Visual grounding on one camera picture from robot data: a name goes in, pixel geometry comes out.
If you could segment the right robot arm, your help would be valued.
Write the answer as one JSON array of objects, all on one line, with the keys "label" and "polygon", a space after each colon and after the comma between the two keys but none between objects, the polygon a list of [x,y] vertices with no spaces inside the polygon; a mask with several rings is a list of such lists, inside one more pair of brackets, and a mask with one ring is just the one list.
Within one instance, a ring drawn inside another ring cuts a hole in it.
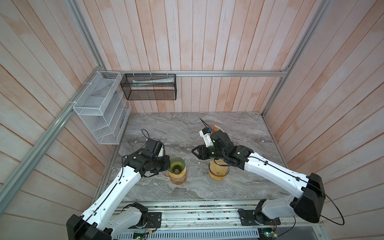
[{"label": "right robot arm", "polygon": [[236,167],[257,174],[290,193],[288,197],[261,200],[255,213],[268,219],[298,216],[318,223],[321,218],[326,194],[322,178],[312,173],[309,176],[284,168],[256,153],[252,149],[234,145],[227,133],[204,128],[199,132],[204,144],[192,153],[200,160],[223,160],[222,167]]}]

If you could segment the clear glass dripper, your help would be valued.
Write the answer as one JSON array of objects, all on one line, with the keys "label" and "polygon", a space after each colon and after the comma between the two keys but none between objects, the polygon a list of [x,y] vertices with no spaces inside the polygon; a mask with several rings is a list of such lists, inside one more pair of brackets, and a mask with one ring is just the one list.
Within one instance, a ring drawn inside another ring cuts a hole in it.
[{"label": "clear glass dripper", "polygon": [[209,164],[209,172],[217,175],[217,176],[224,176],[224,175],[228,175],[229,173],[229,167],[223,167],[223,166],[219,166],[219,165],[216,165],[215,163],[210,163]]}]

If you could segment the brown paper coffee filter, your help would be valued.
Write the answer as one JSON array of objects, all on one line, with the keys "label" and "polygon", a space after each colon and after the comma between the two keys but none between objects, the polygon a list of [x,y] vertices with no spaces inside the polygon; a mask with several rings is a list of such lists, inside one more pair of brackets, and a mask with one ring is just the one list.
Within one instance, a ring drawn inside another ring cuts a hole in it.
[{"label": "brown paper coffee filter", "polygon": [[215,163],[216,165],[223,166],[223,167],[229,167],[223,160],[211,160],[210,163]]}]

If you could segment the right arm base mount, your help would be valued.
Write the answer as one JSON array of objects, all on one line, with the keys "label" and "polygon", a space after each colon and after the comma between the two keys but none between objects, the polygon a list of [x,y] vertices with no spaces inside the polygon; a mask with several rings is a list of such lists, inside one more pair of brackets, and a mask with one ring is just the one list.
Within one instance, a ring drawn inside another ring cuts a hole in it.
[{"label": "right arm base mount", "polygon": [[280,218],[270,219],[262,213],[262,206],[266,202],[266,199],[259,201],[254,210],[238,209],[240,221],[242,226],[277,226],[281,224]]}]

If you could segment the green glass dripper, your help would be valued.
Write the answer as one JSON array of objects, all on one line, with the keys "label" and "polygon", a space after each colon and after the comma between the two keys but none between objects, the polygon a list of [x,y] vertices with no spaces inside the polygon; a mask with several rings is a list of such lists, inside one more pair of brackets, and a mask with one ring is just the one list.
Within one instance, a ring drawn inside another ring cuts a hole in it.
[{"label": "green glass dripper", "polygon": [[180,157],[170,159],[169,172],[174,175],[179,175],[185,169],[185,161]]}]

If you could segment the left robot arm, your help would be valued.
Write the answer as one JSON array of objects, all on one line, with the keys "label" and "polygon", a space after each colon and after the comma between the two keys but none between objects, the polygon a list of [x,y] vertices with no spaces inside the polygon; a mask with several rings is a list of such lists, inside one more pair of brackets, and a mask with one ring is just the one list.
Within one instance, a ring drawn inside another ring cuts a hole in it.
[{"label": "left robot arm", "polygon": [[80,216],[72,215],[66,223],[70,240],[113,240],[128,228],[147,226],[148,208],[129,204],[118,215],[115,210],[127,193],[146,173],[152,176],[170,167],[170,157],[162,142],[147,139],[140,149],[122,158],[123,165],[107,189]]}]

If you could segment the wooden ring dripper stand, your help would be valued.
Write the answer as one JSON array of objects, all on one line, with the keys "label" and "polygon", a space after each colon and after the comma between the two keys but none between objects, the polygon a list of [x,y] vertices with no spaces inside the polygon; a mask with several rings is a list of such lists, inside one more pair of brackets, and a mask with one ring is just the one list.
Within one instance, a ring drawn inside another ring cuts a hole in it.
[{"label": "wooden ring dripper stand", "polygon": [[213,180],[215,180],[215,181],[222,181],[222,180],[224,180],[224,179],[226,178],[226,175],[224,175],[224,176],[217,176],[217,175],[215,175],[215,174],[213,174],[213,173],[211,173],[211,172],[209,172],[209,176],[210,176]]}]

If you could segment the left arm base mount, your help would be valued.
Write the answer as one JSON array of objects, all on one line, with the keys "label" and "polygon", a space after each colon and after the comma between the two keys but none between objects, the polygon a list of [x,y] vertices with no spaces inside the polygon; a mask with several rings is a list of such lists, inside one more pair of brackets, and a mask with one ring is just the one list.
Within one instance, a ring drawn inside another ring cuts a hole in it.
[{"label": "left arm base mount", "polygon": [[161,212],[150,212],[147,207],[140,203],[132,203],[128,204],[121,210],[121,213],[125,213],[128,210],[139,210],[141,215],[141,218],[139,222],[135,225],[136,228],[143,228],[150,226],[152,228],[160,228],[161,222],[162,222],[162,213]]}]

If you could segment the orange glass pitcher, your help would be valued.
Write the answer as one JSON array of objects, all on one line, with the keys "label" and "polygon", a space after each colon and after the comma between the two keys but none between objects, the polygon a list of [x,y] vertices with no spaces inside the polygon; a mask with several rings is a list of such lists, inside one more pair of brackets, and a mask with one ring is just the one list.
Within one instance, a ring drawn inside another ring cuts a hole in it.
[{"label": "orange glass pitcher", "polygon": [[187,180],[187,176],[186,176],[185,179],[173,180],[173,179],[171,179],[171,177],[170,177],[170,175],[169,175],[169,172],[166,172],[166,173],[165,173],[165,177],[169,178],[169,179],[171,180],[171,182],[172,182],[173,184],[175,184],[175,185],[181,185],[181,184],[185,183],[186,180]]}]

